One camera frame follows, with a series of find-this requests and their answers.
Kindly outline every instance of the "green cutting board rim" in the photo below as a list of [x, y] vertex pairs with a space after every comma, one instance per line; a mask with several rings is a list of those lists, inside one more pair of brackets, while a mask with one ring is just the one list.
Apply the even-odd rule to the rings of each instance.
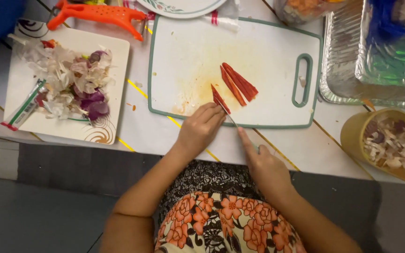
[[[161, 114], [161, 115], [165, 115], [165, 116], [170, 116], [173, 118], [180, 118], [180, 119], [185, 119], [187, 118], [187, 116], [182, 116], [182, 115], [178, 115], [178, 114], [174, 114], [174, 113], [170, 113], [170, 112], [164, 112], [164, 111], [160, 111], [160, 110], [156, 110], [152, 107], [152, 101], [151, 101], [151, 79], [152, 79], [152, 74], [153, 74], [153, 57], [154, 57], [154, 43], [156, 40], [156, 30], [157, 30], [157, 26], [158, 26], [158, 22], [160, 19], [160, 15], [156, 15], [156, 18], [154, 20], [154, 28], [153, 28], [153, 36], [151, 38], [151, 48], [149, 50], [149, 70], [148, 70], [148, 109], [150, 112], [154, 112], [157, 114]], [[312, 32], [307, 32], [301, 29], [297, 29], [297, 28], [293, 28], [293, 27], [287, 27], [284, 26], [282, 24], [279, 23], [273, 23], [273, 22], [268, 22], [268, 21], [264, 21], [264, 20], [259, 20], [259, 19], [249, 19], [249, 18], [244, 18], [244, 17], [239, 17], [239, 20], [241, 21], [246, 21], [246, 22], [253, 22], [253, 23], [259, 23], [259, 24], [263, 24], [263, 25], [269, 25], [269, 26], [275, 26], [275, 27], [279, 27], [282, 29], [287, 29], [290, 31], [294, 31], [294, 32], [299, 32], [302, 34], [306, 34], [315, 38], [319, 39], [319, 58], [318, 58], [318, 75], [317, 75], [317, 82], [316, 82], [316, 88], [315, 88], [315, 94], [314, 94], [314, 101], [313, 101], [313, 105], [312, 105], [312, 109], [313, 109], [313, 113], [311, 114], [311, 118], [309, 120], [309, 123], [306, 125], [285, 125], [285, 126], [277, 126], [277, 125], [249, 125], [249, 124], [238, 124], [240, 127], [245, 127], [245, 128], [266, 128], [266, 129], [288, 129], [288, 128], [308, 128], [312, 125], [313, 122], [313, 118], [314, 118], [314, 114], [315, 114], [315, 105], [317, 102], [317, 97], [318, 97], [318, 89], [319, 89], [319, 81], [320, 81], [320, 77], [321, 77], [321, 63], [323, 60], [323, 37], [321, 35], [312, 33]], [[304, 58], [305, 54], [300, 55], [300, 57], [298, 57], [297, 60], [297, 64], [296, 67], [299, 67], [299, 60], [301, 58]], [[309, 60], [307, 60], [307, 68], [309, 68], [310, 64], [309, 64]], [[296, 72], [296, 76], [295, 76], [295, 84], [293, 85], [293, 95], [292, 95], [292, 102], [295, 106], [298, 107], [297, 103], [295, 102], [295, 92], [296, 92], [296, 82], [297, 82], [297, 76], [298, 72]], [[306, 84], [307, 87], [307, 91], [309, 91], [309, 86], [310, 82], [308, 82]], [[227, 127], [234, 127], [235, 125], [233, 123], [223, 123], [223, 126], [227, 126]]]

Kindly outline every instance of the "round plate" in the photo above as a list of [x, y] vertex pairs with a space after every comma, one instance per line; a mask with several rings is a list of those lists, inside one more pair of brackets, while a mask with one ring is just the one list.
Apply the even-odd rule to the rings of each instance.
[[174, 19], [191, 19], [210, 13], [226, 0], [137, 0], [145, 8]]

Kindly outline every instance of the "aluminum foil tray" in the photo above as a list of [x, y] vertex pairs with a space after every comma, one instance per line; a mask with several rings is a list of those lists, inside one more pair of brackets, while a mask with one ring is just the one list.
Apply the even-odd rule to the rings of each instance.
[[389, 100], [405, 94], [404, 87], [363, 84], [355, 77], [363, 9], [364, 2], [355, 0], [326, 16], [320, 94], [334, 104], [363, 104], [367, 97], [374, 105], [405, 108], [405, 100]]

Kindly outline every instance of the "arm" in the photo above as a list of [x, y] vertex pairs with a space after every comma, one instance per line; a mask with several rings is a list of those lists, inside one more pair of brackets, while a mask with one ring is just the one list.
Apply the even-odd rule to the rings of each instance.
[[357, 243], [295, 190], [285, 164], [261, 145], [254, 150], [244, 129], [239, 135], [251, 177], [269, 203], [295, 227], [308, 252], [361, 253]]
[[160, 199], [185, 166], [213, 141], [224, 118], [221, 106], [208, 103], [184, 120], [170, 151], [115, 204], [100, 252], [153, 252], [152, 215]]

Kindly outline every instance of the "hand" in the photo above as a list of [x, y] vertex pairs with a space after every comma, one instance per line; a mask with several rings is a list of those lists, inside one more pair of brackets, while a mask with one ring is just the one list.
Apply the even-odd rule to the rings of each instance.
[[265, 198], [278, 201], [296, 192], [284, 162], [273, 156], [266, 146], [260, 145], [257, 153], [242, 127], [239, 127], [239, 136], [245, 149], [249, 174]]
[[190, 162], [215, 139], [218, 129], [226, 119], [223, 108], [216, 103], [202, 105], [182, 124], [174, 148]]

